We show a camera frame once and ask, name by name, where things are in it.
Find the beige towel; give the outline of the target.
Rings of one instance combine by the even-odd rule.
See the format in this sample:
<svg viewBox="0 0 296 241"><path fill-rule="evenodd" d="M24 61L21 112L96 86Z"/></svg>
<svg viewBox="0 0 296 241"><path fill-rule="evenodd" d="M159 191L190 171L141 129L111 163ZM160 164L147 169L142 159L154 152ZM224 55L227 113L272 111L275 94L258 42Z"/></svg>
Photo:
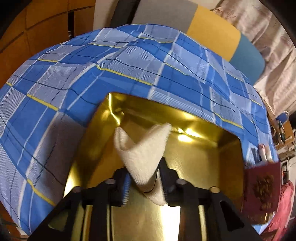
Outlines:
<svg viewBox="0 0 296 241"><path fill-rule="evenodd" d="M152 126L137 143L121 127L117 127L114 133L115 149L136 186L159 206L167 203L158 165L170 134L169 123Z"/></svg>

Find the pink towel blue band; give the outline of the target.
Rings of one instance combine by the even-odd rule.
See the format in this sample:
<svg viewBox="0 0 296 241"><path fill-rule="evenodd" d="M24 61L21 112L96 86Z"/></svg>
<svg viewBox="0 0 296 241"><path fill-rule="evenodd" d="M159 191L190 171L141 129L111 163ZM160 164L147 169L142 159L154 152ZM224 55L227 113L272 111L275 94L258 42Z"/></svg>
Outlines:
<svg viewBox="0 0 296 241"><path fill-rule="evenodd" d="M271 150L268 145L258 144L258 151L263 162L273 163L273 158L271 155Z"/></svg>

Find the gold metal tray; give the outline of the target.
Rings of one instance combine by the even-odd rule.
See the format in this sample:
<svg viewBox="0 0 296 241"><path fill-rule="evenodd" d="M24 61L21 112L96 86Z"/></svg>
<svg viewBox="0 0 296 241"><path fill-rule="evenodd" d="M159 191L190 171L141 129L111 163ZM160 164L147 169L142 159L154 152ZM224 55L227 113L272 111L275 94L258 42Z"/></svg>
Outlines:
<svg viewBox="0 0 296 241"><path fill-rule="evenodd" d="M242 210L240 139L200 117L109 93L67 179L71 240L261 240Z"/></svg>

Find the pink cardboard box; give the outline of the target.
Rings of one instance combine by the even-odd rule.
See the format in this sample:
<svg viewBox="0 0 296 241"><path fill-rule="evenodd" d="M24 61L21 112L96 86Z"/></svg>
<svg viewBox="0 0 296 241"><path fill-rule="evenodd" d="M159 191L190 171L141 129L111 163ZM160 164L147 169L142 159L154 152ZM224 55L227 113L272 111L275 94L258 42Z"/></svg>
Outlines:
<svg viewBox="0 0 296 241"><path fill-rule="evenodd" d="M244 172L242 213L248 216L277 211L281 189L281 164L267 163Z"/></svg>

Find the red pink fabric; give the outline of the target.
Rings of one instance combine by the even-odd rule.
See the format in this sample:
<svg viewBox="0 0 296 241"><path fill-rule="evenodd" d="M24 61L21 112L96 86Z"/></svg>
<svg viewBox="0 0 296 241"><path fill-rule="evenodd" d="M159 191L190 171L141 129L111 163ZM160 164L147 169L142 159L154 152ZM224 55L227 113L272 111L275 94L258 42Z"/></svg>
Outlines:
<svg viewBox="0 0 296 241"><path fill-rule="evenodd" d="M260 235L262 240L281 240L287 232L286 223L292 210L294 185L291 181L283 184L280 190L278 209L270 224Z"/></svg>

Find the blue metal chair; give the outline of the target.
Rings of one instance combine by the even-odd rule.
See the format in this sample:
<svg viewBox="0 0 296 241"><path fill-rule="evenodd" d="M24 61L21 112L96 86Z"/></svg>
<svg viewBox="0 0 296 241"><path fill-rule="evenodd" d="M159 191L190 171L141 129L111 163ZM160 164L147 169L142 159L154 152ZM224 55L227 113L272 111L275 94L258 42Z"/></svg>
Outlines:
<svg viewBox="0 0 296 241"><path fill-rule="evenodd" d="M284 125L289 120L289 117L289 113L287 111L283 111L275 118L276 124L279 125L281 123L282 125Z"/></svg>

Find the grey yellow blue sofa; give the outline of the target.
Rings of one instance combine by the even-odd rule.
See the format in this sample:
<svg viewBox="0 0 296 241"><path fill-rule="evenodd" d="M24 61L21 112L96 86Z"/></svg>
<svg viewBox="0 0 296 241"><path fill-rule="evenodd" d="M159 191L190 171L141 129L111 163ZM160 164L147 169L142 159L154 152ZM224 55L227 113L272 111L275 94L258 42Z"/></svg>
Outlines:
<svg viewBox="0 0 296 241"><path fill-rule="evenodd" d="M140 1L132 22L165 25L186 33L241 71L251 84L264 71L264 58L243 33L192 1Z"/></svg>

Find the black rolled mat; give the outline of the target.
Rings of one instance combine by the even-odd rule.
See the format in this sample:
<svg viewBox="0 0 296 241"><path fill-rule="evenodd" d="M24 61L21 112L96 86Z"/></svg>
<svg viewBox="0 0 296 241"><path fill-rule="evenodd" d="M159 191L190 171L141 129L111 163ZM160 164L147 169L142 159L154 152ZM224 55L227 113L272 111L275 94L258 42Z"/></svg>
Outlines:
<svg viewBox="0 0 296 241"><path fill-rule="evenodd" d="M119 0L110 21L110 27L130 25L137 11L140 0Z"/></svg>

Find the wooden wardrobe panels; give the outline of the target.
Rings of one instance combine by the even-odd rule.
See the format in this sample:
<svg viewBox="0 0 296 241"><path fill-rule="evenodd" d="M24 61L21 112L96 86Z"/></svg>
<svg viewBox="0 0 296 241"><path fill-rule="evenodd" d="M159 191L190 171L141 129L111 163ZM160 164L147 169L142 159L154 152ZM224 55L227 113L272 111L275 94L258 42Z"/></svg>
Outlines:
<svg viewBox="0 0 296 241"><path fill-rule="evenodd" d="M1 85L34 54L93 29L95 1L1 1Z"/></svg>

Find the beige patterned curtain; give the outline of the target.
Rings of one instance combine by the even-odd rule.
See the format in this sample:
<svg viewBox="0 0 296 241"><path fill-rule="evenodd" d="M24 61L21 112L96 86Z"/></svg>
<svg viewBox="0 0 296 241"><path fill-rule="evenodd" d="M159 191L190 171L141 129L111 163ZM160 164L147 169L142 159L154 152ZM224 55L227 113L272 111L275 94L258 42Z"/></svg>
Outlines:
<svg viewBox="0 0 296 241"><path fill-rule="evenodd" d="M274 115L295 112L295 46L275 15L260 1L222 1L213 12L243 33L265 60L255 89Z"/></svg>

